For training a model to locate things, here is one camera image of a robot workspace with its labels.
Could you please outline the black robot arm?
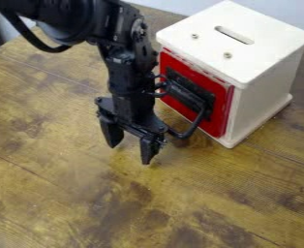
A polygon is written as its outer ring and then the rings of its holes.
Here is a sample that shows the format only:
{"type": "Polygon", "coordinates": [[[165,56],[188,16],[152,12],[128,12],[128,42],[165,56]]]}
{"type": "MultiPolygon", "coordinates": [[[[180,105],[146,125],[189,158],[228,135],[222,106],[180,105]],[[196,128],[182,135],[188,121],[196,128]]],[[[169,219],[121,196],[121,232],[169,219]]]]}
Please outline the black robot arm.
{"type": "Polygon", "coordinates": [[[45,52],[61,53],[84,42],[98,48],[110,93],[96,99],[102,133],[110,147],[125,133],[138,137],[146,165],[166,126],[153,112],[157,52],[140,10],[122,0],[0,0],[0,14],[45,52]]]}

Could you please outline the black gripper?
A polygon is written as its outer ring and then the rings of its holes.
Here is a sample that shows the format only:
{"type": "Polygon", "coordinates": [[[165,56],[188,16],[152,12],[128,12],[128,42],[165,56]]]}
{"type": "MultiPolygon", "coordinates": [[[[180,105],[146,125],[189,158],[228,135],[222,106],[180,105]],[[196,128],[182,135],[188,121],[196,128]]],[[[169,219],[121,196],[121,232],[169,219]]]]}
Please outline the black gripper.
{"type": "Polygon", "coordinates": [[[101,129],[114,148],[128,132],[140,138],[141,160],[148,165],[164,142],[166,127],[154,114],[156,56],[128,52],[102,56],[108,68],[109,97],[96,99],[101,129]]]}

